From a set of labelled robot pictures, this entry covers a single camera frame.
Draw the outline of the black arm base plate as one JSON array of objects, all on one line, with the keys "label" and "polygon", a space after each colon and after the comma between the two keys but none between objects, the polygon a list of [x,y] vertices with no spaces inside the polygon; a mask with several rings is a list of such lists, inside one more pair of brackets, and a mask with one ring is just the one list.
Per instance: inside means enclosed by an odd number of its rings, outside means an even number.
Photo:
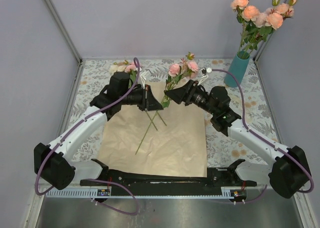
[{"label": "black arm base plate", "polygon": [[232,169],[216,167],[208,167],[205,177],[149,175],[104,168],[97,179],[101,181],[120,183],[126,186],[132,184],[201,184],[214,187],[257,186],[255,181],[241,180]]}]

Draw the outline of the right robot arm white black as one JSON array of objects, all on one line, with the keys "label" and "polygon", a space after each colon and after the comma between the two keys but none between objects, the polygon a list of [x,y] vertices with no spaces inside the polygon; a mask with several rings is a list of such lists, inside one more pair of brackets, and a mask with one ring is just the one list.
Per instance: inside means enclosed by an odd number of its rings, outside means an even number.
[{"label": "right robot arm white black", "polygon": [[245,117],[230,108],[231,99],[225,87],[215,86],[206,92],[197,81],[189,80],[182,87],[167,90],[164,94],[177,104],[194,104],[211,114],[210,122],[217,132],[245,145],[264,160],[264,164],[238,161],[231,165],[233,170],[227,174],[231,185],[253,181],[271,186],[286,199],[303,192],[306,183],[310,183],[310,192],[314,189],[303,149],[298,146],[289,148],[248,126]]}]

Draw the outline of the orange beige wrapping paper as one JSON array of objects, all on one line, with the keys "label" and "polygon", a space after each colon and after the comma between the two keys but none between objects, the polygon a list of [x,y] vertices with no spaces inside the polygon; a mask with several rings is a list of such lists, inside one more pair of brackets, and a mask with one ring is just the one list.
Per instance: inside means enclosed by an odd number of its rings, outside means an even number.
[{"label": "orange beige wrapping paper", "polygon": [[110,169],[127,173],[205,177],[203,111],[171,102],[155,115],[124,105],[105,124],[97,158]]}]

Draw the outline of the pink flower bunch green stems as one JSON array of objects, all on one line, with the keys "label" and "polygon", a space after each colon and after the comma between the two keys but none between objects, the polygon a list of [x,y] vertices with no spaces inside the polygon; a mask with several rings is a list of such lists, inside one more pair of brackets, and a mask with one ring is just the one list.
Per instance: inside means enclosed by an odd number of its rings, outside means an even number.
[{"label": "pink flower bunch green stems", "polygon": [[116,72],[125,72],[129,74],[130,81],[128,87],[130,88],[137,78],[138,69],[133,61],[129,62],[127,60],[124,60],[122,62],[114,62],[110,66],[109,73],[113,75]]}]

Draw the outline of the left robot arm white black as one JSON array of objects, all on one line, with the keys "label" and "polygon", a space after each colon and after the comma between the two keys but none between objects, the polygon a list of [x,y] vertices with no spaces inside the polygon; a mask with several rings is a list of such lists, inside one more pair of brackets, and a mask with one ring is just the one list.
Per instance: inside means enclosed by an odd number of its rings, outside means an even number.
[{"label": "left robot arm white black", "polygon": [[137,106],[143,112],[163,109],[149,84],[139,84],[129,74],[115,72],[72,127],[49,144],[39,143],[34,148],[36,179],[44,179],[58,190],[86,179],[98,186],[106,184],[109,179],[108,172],[103,170],[106,165],[96,159],[73,162],[72,158],[93,132],[126,105]]}]

